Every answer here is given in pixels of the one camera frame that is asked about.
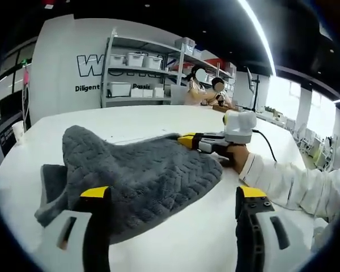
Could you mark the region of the person's right hand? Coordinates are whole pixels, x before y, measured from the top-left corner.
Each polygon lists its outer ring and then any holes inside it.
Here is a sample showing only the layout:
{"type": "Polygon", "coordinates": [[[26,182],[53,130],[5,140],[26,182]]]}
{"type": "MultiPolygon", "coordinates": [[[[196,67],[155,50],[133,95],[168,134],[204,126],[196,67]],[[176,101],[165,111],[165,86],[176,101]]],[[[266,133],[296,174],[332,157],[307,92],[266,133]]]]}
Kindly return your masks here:
{"type": "Polygon", "coordinates": [[[244,144],[230,144],[229,146],[216,146],[214,152],[221,156],[222,166],[232,168],[240,174],[248,159],[250,152],[244,144]]]}

